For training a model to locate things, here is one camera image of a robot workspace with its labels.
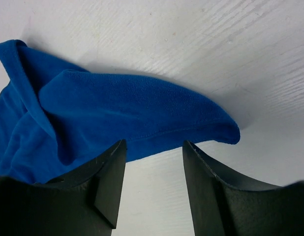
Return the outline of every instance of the white surface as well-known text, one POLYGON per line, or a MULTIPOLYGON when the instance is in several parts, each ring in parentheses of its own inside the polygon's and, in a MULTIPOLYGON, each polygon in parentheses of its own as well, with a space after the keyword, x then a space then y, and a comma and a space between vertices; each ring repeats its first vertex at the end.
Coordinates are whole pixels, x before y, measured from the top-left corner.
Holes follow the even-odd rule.
MULTIPOLYGON (((199 91, 242 132, 205 152, 272 184, 304 179, 304 0, 0 0, 0 42, 12 38, 199 91)), ((127 164, 113 235, 193 235, 180 148, 127 164)))

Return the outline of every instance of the folded cloth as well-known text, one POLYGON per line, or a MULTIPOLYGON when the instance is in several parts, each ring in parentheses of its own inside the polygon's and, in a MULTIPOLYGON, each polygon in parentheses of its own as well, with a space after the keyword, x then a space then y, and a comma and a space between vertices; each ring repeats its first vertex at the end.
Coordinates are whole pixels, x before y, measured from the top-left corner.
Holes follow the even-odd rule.
POLYGON ((138 75, 93 74, 20 40, 0 44, 0 176, 45 183, 127 140, 127 161, 194 143, 236 144, 236 123, 208 98, 138 75))

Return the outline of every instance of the towel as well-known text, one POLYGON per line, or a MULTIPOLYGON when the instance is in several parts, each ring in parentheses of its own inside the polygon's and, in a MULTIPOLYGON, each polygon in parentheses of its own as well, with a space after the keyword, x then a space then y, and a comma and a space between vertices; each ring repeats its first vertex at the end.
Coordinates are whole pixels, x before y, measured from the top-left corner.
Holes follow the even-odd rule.
POLYGON ((0 176, 46 183, 121 139, 127 161, 184 140, 240 139, 217 104, 160 79, 90 73, 20 40, 1 43, 0 60, 10 78, 0 93, 0 176))

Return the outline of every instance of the blue cloth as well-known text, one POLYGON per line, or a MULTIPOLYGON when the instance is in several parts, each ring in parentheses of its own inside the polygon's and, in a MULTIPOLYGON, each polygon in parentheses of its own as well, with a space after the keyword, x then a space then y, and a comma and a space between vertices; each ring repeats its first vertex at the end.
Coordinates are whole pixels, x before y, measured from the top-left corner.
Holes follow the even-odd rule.
POLYGON ((236 123, 208 98, 138 75, 93 74, 20 40, 0 44, 0 176, 45 183, 120 139, 127 161, 183 140, 236 144, 236 123))

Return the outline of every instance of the crumpled blue cloth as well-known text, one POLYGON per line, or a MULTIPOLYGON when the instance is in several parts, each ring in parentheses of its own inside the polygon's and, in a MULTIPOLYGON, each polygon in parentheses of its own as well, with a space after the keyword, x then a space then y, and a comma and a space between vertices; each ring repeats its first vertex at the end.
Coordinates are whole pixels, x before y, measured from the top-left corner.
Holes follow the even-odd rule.
POLYGON ((0 176, 46 183, 120 139, 127 161, 183 140, 236 144, 237 124, 208 98, 138 75, 93 74, 20 40, 0 44, 0 176))

